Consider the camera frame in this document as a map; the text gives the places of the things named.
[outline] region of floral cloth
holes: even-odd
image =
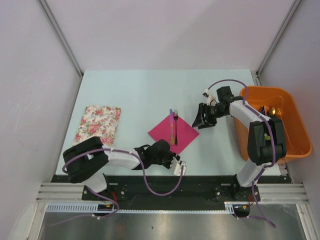
[[[103,144],[114,144],[121,108],[90,105],[84,110],[73,145],[77,145],[93,136],[100,137]]]

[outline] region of white table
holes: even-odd
[[[169,109],[178,109],[190,125],[195,120],[198,104],[205,102],[202,93],[210,84],[221,79],[237,79],[253,85],[249,70],[129,70],[86,71],[73,109],[62,152],[72,147],[79,123],[88,105],[120,107],[122,109],[114,148],[130,150],[154,140],[148,135],[153,127],[169,114]],[[229,85],[236,96],[242,85],[222,82],[211,89]],[[180,154],[186,161],[186,175],[234,175],[245,165],[242,159],[234,120],[231,116],[219,118],[215,127],[199,130],[200,135]],[[56,175],[64,175],[62,154]],[[107,175],[142,175],[120,167],[104,167]],[[163,166],[153,165],[147,175],[168,175]],[[277,165],[264,175],[279,176]]]

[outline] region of white wall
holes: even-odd
[[[312,154],[289,164],[297,182],[303,182],[320,225],[320,1],[304,0],[278,48],[264,69],[263,85],[289,91],[312,141]]]
[[[36,0],[0,8],[0,239],[56,163],[80,80]]]
[[[257,70],[294,0],[48,0],[82,70]]]

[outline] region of orange bin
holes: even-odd
[[[261,106],[275,108],[275,115],[281,118],[284,126],[286,156],[279,159],[278,164],[284,164],[297,158],[305,158],[312,151],[312,145],[301,120],[296,103],[293,97],[278,87],[248,86],[248,103],[259,110]],[[243,88],[240,96],[246,95]],[[236,118],[234,118],[240,152],[242,158],[247,161],[248,156],[248,132],[249,130]]]

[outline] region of robotic hand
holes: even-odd
[[[96,193],[107,188],[105,176],[98,172],[104,166],[142,170],[162,165],[176,176],[184,175],[187,169],[186,162],[170,151],[165,140],[125,151],[103,145],[100,138],[94,136],[66,150],[63,158],[62,170],[68,174],[70,183],[84,183]]]
[[[241,192],[242,195],[247,196],[252,182],[256,183],[263,169],[274,164],[273,151],[275,151],[275,162],[286,155],[284,125],[279,118],[262,115],[241,96],[234,96],[229,86],[221,87],[216,92],[219,102],[209,93],[208,89],[205,91],[203,95],[207,97],[207,102],[199,104],[192,127],[198,127],[198,129],[214,127],[217,124],[217,118],[231,115],[248,128],[249,159],[235,176],[235,181],[231,185],[235,198],[240,197]],[[272,131],[272,136],[270,136],[268,127]]]

